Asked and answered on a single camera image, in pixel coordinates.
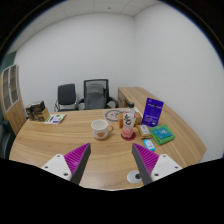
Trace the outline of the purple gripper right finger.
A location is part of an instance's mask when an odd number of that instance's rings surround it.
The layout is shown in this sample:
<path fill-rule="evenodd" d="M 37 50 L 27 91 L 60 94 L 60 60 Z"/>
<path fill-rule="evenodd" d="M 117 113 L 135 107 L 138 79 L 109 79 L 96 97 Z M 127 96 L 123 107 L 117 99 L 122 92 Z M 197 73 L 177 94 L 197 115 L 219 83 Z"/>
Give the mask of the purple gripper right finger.
<path fill-rule="evenodd" d="M 132 154 L 144 185 L 148 185 L 182 169 L 167 154 L 158 155 L 136 143 L 132 144 Z"/>

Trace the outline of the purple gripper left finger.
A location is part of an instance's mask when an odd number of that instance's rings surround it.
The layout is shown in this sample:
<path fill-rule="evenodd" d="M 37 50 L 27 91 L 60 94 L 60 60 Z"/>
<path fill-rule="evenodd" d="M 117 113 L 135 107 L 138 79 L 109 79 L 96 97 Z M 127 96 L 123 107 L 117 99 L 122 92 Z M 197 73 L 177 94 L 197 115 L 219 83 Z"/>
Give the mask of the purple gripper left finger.
<path fill-rule="evenodd" d="M 91 145 L 84 144 L 69 153 L 56 154 L 42 169 L 78 185 L 91 154 Z"/>

